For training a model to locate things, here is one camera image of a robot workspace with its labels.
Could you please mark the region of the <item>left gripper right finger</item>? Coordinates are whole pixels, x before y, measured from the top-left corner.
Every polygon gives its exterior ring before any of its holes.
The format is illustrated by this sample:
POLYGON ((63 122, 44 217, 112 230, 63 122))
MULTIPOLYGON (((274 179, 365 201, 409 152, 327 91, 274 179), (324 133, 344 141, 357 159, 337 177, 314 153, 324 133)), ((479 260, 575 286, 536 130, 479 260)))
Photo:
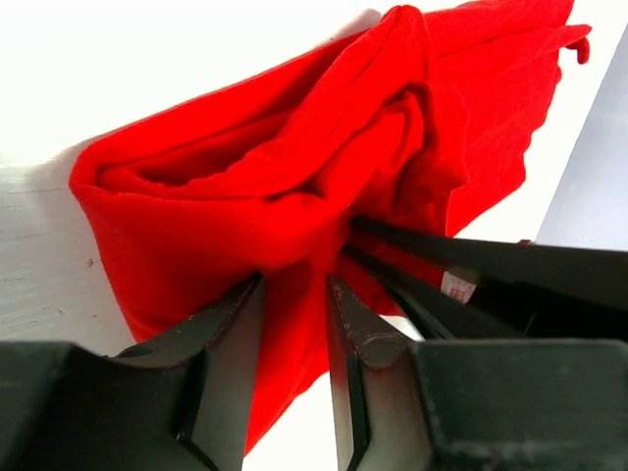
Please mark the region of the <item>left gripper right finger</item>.
POLYGON ((622 341, 416 341, 337 277, 327 332, 341 470, 627 466, 622 341))

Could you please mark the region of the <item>red t-shirt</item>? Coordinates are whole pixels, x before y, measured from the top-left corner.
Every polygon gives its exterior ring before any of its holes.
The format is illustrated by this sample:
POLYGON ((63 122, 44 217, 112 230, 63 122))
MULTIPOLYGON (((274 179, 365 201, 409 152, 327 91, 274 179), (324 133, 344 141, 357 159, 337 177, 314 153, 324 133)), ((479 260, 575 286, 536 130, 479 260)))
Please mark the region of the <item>red t-shirt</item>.
POLYGON ((590 56, 569 1, 397 6, 359 33, 129 125, 69 178, 136 340, 254 272, 266 314, 247 443, 328 369, 326 278, 375 312, 392 299, 353 242, 438 287, 440 270, 349 222, 454 236, 524 183, 562 49, 590 56))

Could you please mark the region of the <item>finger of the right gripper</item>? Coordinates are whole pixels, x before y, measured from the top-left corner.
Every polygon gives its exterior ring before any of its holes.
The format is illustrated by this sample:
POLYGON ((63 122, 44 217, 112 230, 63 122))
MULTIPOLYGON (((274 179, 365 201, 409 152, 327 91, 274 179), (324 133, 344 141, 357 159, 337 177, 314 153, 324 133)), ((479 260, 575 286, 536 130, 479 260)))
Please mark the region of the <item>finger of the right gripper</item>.
POLYGON ((422 281, 346 244, 342 253, 372 275, 426 339, 519 339, 520 333, 479 309, 462 304, 422 281))
POLYGON ((351 226, 475 285, 527 286, 627 310, 625 252, 427 235, 366 218, 351 226))

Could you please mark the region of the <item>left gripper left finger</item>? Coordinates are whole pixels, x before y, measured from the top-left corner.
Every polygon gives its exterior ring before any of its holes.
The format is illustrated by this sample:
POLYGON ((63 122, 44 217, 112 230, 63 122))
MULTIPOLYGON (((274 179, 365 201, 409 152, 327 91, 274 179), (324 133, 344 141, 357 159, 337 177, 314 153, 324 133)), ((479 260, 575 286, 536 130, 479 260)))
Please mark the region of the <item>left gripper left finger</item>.
POLYGON ((238 470, 260 349, 254 275, 162 334, 102 356, 1 345, 5 470, 238 470))

